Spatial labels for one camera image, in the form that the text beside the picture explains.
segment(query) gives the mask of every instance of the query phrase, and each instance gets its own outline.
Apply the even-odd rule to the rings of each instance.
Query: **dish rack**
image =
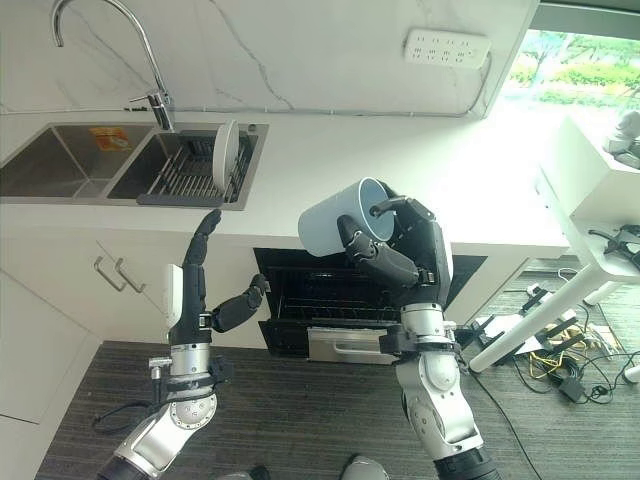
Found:
[[[277,318],[400,321],[389,293],[356,271],[280,271],[275,283],[282,285]]]
[[[181,134],[180,146],[169,155],[140,204],[219,207],[238,200],[249,169],[253,149],[248,136],[241,135],[238,156],[224,191],[213,183],[212,156],[215,136]]]

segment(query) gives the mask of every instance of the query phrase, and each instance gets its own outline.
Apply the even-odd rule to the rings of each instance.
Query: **white plate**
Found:
[[[224,192],[229,185],[231,172],[238,157],[240,147],[240,130],[238,122],[231,120],[222,125],[216,133],[213,145],[212,174],[213,184]]]

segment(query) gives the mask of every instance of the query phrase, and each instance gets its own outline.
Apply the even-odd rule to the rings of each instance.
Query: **dishwasher rack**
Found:
[[[251,141],[240,136],[238,156],[224,191],[213,183],[214,144],[215,136],[181,135],[180,147],[169,155],[147,193],[138,197],[138,203],[219,207],[237,201],[253,153]]]

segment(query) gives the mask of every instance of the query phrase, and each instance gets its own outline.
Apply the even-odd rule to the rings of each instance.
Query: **gray carpet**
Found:
[[[558,288],[562,281],[548,271],[572,266],[570,259],[563,260],[533,264],[508,290],[534,281]],[[524,301],[522,292],[507,292],[487,312],[513,313]],[[603,307],[626,348],[640,349],[640,289],[624,287]],[[583,312],[579,316],[584,320]],[[597,309],[590,309],[590,316],[591,322],[604,324]],[[467,358],[472,350],[465,352]],[[273,480],[336,480],[355,452],[380,461],[392,480],[436,478],[402,413],[392,367],[309,363],[250,349],[219,348],[216,353],[235,363],[235,378],[220,388],[212,423],[192,437],[163,478],[212,479],[265,464]],[[163,345],[105,343],[36,478],[93,478],[125,433],[93,433],[92,416],[122,402],[147,399],[147,359],[164,354]],[[605,360],[601,365],[611,373],[622,362]],[[599,380],[594,369],[586,379]],[[557,391],[530,392],[511,365],[485,371],[481,381],[510,417],[545,480],[640,479],[637,386],[619,386],[609,405],[575,405]],[[471,377],[463,377],[462,387],[502,478],[536,478],[492,401]]]

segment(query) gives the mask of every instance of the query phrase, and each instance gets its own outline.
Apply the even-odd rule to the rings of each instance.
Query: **window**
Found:
[[[547,109],[640,108],[640,41],[529,30],[502,96]]]

